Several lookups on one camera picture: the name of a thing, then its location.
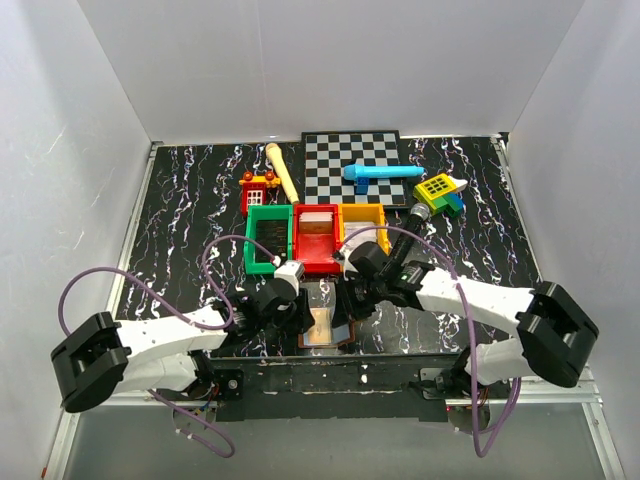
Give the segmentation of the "cards in yellow bin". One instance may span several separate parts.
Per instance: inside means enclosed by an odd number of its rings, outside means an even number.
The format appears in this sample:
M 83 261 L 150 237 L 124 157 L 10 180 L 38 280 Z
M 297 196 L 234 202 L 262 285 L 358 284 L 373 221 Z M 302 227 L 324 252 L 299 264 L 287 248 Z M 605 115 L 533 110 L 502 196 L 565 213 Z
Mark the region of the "cards in yellow bin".
M 350 235 L 352 235 L 354 232 L 361 230 L 365 227 L 370 227 L 372 226 L 371 222 L 347 222 L 345 224 L 345 233 L 344 233 L 344 237 L 348 237 Z M 376 243 L 378 241 L 377 238 L 377 231 L 376 230 L 367 230 L 361 234 L 356 235 L 355 237 L 353 237 L 349 242 L 348 245 L 350 248 L 356 248 L 358 245 L 361 245 L 362 243 L 365 242 L 374 242 Z

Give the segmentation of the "black silver microphone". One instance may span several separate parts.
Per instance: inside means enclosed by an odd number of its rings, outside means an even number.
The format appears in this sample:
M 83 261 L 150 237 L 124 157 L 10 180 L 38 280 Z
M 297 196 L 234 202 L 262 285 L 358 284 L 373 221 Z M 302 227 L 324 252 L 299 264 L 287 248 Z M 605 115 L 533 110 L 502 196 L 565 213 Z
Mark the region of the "black silver microphone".
M 386 280 L 394 279 L 402 270 L 402 264 L 417 239 L 424 223 L 430 218 L 431 212 L 427 205 L 416 203 L 412 206 L 409 215 L 394 243 L 381 275 Z

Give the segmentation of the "black card in green bin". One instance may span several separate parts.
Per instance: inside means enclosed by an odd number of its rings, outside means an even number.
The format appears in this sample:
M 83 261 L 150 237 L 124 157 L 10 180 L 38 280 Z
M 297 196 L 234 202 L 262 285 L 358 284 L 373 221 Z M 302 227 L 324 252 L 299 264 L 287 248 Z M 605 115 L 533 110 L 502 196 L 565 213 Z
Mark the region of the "black card in green bin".
M 288 221 L 258 220 L 255 240 L 282 261 L 288 259 Z

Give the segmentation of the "yellow green block toy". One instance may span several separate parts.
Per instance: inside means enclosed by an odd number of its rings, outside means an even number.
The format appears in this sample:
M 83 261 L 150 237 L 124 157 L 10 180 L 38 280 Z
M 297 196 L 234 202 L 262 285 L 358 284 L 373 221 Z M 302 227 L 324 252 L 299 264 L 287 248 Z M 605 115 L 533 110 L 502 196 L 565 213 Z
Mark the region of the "yellow green block toy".
M 446 214 L 455 218 L 464 210 L 460 194 L 467 185 L 467 180 L 442 173 L 417 184 L 413 188 L 413 196 L 429 208 L 432 216 Z

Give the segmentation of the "red toy block house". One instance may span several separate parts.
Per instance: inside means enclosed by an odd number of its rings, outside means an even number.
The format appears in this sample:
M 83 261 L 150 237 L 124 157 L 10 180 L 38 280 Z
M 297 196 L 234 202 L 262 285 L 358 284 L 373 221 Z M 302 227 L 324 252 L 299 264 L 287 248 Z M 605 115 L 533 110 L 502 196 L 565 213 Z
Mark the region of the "red toy block house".
M 241 212 L 248 216 L 249 208 L 256 205 L 264 205 L 268 189 L 277 188 L 281 180 L 273 171 L 267 171 L 264 175 L 254 175 L 246 171 L 239 180 L 242 187 Z

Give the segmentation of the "small blue toy block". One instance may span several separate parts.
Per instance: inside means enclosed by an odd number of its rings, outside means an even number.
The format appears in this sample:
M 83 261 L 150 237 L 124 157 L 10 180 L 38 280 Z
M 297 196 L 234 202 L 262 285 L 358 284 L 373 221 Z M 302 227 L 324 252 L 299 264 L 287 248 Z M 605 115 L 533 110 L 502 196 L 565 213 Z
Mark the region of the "small blue toy block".
M 354 192 L 356 195 L 367 195 L 370 180 L 367 177 L 357 178 L 354 181 Z

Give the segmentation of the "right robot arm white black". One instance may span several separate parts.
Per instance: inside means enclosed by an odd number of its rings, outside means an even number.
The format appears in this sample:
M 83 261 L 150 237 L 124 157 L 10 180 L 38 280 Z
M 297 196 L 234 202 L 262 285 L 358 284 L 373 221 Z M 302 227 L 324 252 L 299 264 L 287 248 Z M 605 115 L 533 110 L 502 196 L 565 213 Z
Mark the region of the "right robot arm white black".
M 468 348 L 441 384 L 451 383 L 464 397 L 514 377 L 536 375 L 563 388 L 577 385 L 599 336 L 599 329 L 559 284 L 535 289 L 502 287 L 407 260 L 408 251 L 387 254 L 366 241 L 342 247 L 333 257 L 346 271 L 338 281 L 335 316 L 365 320 L 387 301 L 423 312 L 471 316 L 508 334 L 508 339 Z

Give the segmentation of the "yellow plastic bin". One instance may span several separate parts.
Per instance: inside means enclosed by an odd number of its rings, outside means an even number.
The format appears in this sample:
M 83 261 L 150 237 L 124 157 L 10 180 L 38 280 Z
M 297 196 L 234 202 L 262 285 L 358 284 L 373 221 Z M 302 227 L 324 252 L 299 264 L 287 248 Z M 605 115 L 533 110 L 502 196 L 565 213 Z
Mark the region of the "yellow plastic bin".
M 371 222 L 372 226 L 385 226 L 386 217 L 383 206 L 381 204 L 339 204 L 339 216 L 341 217 L 339 231 L 340 241 L 343 242 L 346 237 L 345 224 L 347 222 Z M 386 230 L 378 229 L 376 242 L 385 253 L 391 250 L 391 243 Z

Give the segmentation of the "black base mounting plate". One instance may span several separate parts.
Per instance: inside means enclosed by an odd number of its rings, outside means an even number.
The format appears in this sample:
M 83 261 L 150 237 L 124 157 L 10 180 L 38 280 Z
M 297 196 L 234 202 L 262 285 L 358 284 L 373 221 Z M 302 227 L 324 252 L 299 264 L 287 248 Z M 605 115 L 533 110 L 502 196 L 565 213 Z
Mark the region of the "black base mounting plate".
M 414 418 L 445 422 L 470 405 L 469 388 L 447 384 L 454 354 L 210 358 L 191 354 L 195 402 L 213 399 L 217 420 Z

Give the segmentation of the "red plastic bin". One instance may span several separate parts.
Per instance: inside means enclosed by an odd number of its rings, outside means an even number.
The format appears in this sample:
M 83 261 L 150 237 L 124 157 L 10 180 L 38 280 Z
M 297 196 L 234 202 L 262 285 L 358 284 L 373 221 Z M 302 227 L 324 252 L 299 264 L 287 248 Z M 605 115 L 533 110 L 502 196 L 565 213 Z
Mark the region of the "red plastic bin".
M 307 274 L 338 274 L 333 254 L 340 246 L 340 215 L 336 204 L 297 204 L 294 212 L 294 259 Z

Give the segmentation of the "card stack in red bin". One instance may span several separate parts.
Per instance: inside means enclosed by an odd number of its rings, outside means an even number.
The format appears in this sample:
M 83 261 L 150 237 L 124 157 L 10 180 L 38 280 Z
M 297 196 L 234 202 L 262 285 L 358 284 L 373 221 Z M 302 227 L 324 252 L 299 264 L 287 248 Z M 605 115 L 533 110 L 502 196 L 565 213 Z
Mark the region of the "card stack in red bin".
M 330 211 L 303 211 L 299 215 L 298 229 L 301 234 L 331 234 L 334 228 Z

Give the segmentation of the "beige toy microphone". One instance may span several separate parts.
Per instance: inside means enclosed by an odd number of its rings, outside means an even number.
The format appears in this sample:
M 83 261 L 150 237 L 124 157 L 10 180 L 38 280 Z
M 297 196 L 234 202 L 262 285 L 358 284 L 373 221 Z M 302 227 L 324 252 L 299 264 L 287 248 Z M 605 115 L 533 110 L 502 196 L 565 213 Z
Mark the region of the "beige toy microphone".
M 284 162 L 281 148 L 276 143 L 269 143 L 265 147 L 265 152 L 275 173 L 280 178 L 287 199 L 292 205 L 297 205 L 300 202 L 299 195 Z

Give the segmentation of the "blue toy microphone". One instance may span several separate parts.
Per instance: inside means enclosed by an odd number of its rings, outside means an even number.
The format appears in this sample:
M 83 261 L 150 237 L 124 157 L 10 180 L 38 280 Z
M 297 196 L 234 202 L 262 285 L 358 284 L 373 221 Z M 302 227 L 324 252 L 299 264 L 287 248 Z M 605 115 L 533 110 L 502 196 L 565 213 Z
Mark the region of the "blue toy microphone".
M 412 178 L 422 176 L 425 169 L 416 165 L 366 166 L 350 164 L 342 169 L 342 177 L 354 182 L 357 178 L 371 179 Z

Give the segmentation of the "checkered chess board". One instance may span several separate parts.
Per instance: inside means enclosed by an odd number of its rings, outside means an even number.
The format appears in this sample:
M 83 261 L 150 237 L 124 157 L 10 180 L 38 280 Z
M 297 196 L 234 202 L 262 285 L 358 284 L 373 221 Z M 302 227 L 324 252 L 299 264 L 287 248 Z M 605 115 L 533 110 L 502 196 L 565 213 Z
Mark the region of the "checkered chess board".
M 301 140 L 306 204 L 408 207 L 407 180 L 395 174 L 408 164 L 398 131 L 304 132 Z

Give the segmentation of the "green plastic bin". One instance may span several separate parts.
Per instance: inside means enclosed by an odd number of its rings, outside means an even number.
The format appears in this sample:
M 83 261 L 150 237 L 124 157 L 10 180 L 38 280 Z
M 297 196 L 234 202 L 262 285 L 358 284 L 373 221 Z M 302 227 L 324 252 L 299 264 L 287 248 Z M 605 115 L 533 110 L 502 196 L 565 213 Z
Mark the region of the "green plastic bin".
M 293 259 L 293 206 L 257 205 L 248 209 L 247 238 L 255 240 L 284 264 Z M 276 267 L 254 243 L 244 243 L 244 266 L 249 275 L 271 275 Z

